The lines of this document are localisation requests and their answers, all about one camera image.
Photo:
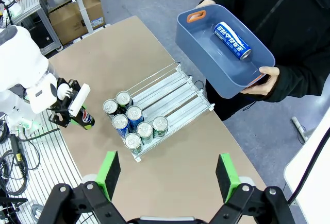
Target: screw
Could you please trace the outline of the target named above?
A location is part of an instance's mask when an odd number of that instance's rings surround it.
[[[269,189],[269,193],[272,194],[272,195],[275,195],[276,194],[276,190],[273,189],[273,188],[271,188],[271,189]]]
[[[245,191],[245,192],[248,192],[250,190],[250,187],[248,187],[247,185],[244,185],[242,187],[242,190]]]

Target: gray floor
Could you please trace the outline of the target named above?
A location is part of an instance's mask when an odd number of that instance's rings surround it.
[[[174,41],[177,15],[194,8],[200,0],[101,1],[107,23],[114,24],[137,15],[172,57],[183,64],[187,74],[195,80],[204,80]],[[324,92],[321,97],[288,97],[277,104],[260,102],[225,122],[267,185],[284,186],[283,170],[301,147],[290,118],[296,116],[307,130],[315,127],[330,104],[329,92]],[[288,187],[285,194],[290,196]],[[298,207],[292,207],[292,211],[296,223],[306,223]]]

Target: human hand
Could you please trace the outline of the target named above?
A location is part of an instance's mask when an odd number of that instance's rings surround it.
[[[274,88],[278,76],[279,68],[277,67],[260,67],[259,71],[263,74],[269,75],[267,82],[261,85],[253,85],[241,91],[242,94],[259,94],[268,95],[270,91]]]
[[[201,8],[201,7],[204,7],[204,6],[206,6],[206,5],[210,5],[210,4],[215,4],[216,2],[215,1],[212,1],[212,0],[204,0],[204,1],[202,1],[200,4],[198,4],[197,6],[196,6],[196,8]],[[195,14],[195,15],[193,15],[190,19],[192,20],[192,19],[195,19],[196,17],[198,17],[198,16],[201,16],[202,14]]]

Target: cardboard box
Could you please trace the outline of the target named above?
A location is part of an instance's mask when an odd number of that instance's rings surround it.
[[[101,0],[82,1],[93,29],[95,30],[105,25]],[[69,2],[55,8],[49,13],[49,19],[63,45],[88,32],[78,4]]]

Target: label on box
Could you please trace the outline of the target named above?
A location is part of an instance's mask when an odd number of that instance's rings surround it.
[[[103,17],[100,17],[100,18],[97,18],[97,19],[91,21],[92,27],[96,27],[102,23],[103,23]]]

